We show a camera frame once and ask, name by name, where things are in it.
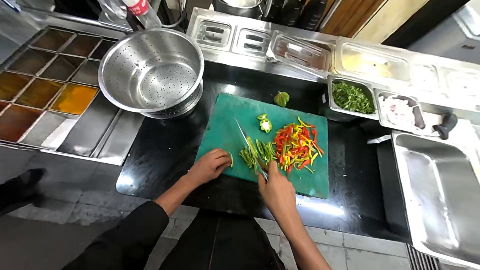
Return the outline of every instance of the black shoe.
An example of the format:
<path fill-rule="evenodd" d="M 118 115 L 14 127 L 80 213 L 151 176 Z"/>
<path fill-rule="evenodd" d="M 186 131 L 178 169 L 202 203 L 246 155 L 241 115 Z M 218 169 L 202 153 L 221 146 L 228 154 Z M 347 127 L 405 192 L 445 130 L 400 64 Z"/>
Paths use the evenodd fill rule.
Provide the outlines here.
<path fill-rule="evenodd" d="M 37 183 L 47 172 L 46 169 L 29 169 L 18 177 L 0 184 L 0 216 L 17 210 L 27 204 L 38 204 L 43 196 Z"/>

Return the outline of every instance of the black sleeve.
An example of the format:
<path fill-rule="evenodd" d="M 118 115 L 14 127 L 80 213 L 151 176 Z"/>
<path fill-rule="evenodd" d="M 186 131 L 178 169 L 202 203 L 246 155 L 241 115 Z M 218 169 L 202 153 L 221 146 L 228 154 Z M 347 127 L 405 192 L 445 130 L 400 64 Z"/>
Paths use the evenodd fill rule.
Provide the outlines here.
<path fill-rule="evenodd" d="M 142 270 L 168 221 L 161 206 L 146 202 L 101 234 L 63 269 Z"/>

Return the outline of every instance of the black countertop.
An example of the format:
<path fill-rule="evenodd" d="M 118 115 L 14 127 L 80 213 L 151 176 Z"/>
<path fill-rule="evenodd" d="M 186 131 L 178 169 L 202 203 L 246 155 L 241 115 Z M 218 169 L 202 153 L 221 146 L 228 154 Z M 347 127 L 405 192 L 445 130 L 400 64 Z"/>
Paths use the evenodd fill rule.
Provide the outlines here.
<path fill-rule="evenodd" d="M 280 92 L 290 94 L 288 108 L 318 114 L 326 85 L 205 62 L 204 93 L 195 110 L 176 120 L 145 118 L 117 181 L 118 192 L 157 198 L 193 165 L 220 92 L 273 103 Z M 297 195 L 305 225 L 408 242 L 391 232 L 385 219 L 375 145 L 357 123 L 328 121 L 330 197 Z M 257 183 L 220 175 L 193 191 L 183 202 L 253 217 L 273 219 Z"/>

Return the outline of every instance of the plastic container lid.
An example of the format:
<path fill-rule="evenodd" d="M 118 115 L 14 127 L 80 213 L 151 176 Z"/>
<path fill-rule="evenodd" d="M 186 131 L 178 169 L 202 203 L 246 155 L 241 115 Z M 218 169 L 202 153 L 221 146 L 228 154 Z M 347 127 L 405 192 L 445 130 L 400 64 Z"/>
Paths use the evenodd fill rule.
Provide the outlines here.
<path fill-rule="evenodd" d="M 409 86 L 411 78 L 407 60 L 389 53 L 399 50 L 339 37 L 335 50 L 335 71 L 384 85 L 396 81 Z"/>
<path fill-rule="evenodd" d="M 433 65 L 413 64 L 412 82 L 416 89 L 443 92 L 440 88 L 437 69 Z"/>
<path fill-rule="evenodd" d="M 268 46 L 267 59 L 280 61 L 325 79 L 331 61 L 329 51 L 275 30 Z"/>
<path fill-rule="evenodd" d="M 480 97 L 480 73 L 446 68 L 444 75 L 449 95 Z"/>

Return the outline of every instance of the drain grate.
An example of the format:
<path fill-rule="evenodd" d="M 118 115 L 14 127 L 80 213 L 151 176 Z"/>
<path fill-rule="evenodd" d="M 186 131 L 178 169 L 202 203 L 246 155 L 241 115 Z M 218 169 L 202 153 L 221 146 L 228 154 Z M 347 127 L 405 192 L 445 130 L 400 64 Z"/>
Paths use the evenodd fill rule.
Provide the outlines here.
<path fill-rule="evenodd" d="M 423 254 L 407 244 L 408 260 L 412 270 L 439 270 L 438 259 Z"/>

